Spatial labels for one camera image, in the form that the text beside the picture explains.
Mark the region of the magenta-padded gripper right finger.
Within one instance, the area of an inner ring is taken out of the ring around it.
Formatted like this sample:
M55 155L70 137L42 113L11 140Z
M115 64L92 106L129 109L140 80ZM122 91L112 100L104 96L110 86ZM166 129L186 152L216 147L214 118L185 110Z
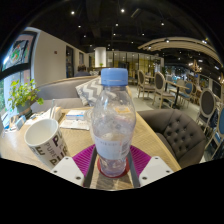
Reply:
M127 158L134 187L143 187L173 173L159 156L151 157L135 146L130 147Z

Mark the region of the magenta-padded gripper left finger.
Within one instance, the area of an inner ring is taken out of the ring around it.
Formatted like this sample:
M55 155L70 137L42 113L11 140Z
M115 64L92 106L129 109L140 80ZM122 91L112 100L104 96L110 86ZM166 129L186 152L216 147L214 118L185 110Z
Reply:
M51 170L51 173L78 186L89 187L93 177L96 157L96 147L91 145L74 157L65 156Z

